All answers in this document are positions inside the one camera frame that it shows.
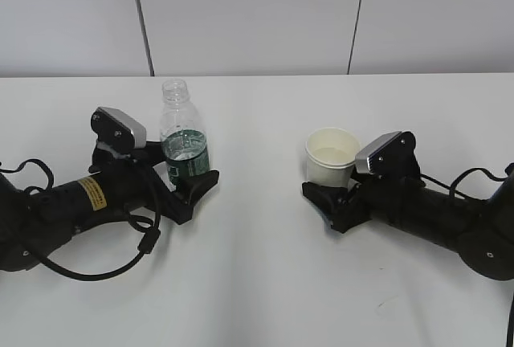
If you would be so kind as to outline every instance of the white table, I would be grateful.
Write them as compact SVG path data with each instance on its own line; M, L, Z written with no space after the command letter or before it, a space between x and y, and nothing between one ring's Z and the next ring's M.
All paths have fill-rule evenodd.
M42 266L2 272L2 345L504 345L512 283L479 276L456 254L379 222L339 235L300 185L304 140L324 126L348 129L363 145L411 130L422 170L445 182L478 165L501 174L514 159L514 75L186 81L206 120L219 186L194 221L165 220L154 253L114 280L80 283ZM157 139L162 82L0 80L0 161L14 168L39 157L56 183L80 178L95 143L96 106L126 111ZM20 188L44 181L32 168L10 180ZM471 176L462 189L486 198L496 187ZM51 258L107 271L133 257L139 237L113 224Z

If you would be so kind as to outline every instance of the plastic water bottle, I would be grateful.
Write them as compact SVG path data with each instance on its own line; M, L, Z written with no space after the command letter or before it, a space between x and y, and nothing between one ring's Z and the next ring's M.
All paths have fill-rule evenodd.
M164 82L162 99L162 149L169 180L177 185L179 177L196 176L210 170L206 131L198 110L190 101L184 80Z

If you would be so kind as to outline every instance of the cup rim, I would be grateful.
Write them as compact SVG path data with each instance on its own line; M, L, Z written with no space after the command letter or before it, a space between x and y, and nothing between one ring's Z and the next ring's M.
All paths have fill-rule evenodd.
M350 135L350 136L351 136L351 137L352 137L352 138L353 138L353 139L358 143L358 145L359 145L359 149L361 149L361 148L362 148L362 146L361 146L361 142L360 142L360 141L355 137L355 135L353 135L353 134L352 134L351 132L349 132L348 130L341 129L341 128L336 128L336 127L332 127L332 126L327 126L327 127L324 127L324 128L319 128L319 129L317 129L317 130L313 131L312 133L310 133L310 134L308 135L307 140L305 141L305 151L307 152L308 158L309 158L312 162L314 162L314 163L316 163L316 164L318 164L318 165L320 165L320 166L323 166L324 168L327 168L327 169L345 169L345 168L349 168L349 167L350 167L350 166L352 166L352 165L355 165L355 160L353 160L353 161L351 161L351 162L346 162L346 163L344 163L344 164L339 164L339 165L329 164L328 162L318 160L317 158L315 158L315 157L312 155L312 153L311 153L311 151L308 149L308 145L307 145L307 143L308 143L309 139L310 139L314 134L318 133L319 131L321 131L321 130L327 130L327 129L339 130L339 131L341 131L341 132L344 132L344 133L349 134L349 135Z

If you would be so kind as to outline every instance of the green bottle label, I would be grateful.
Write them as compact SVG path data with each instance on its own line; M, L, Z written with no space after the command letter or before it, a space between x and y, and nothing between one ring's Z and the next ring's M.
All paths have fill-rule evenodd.
M179 177L197 176L210 170L206 136L196 130L182 130L162 142L168 177L177 185Z

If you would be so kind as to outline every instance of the white paper cup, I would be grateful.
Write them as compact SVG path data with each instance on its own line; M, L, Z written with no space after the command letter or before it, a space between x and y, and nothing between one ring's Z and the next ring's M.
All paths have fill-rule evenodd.
M347 187L361 144L352 134L338 128L312 133L305 143L307 181L322 186Z

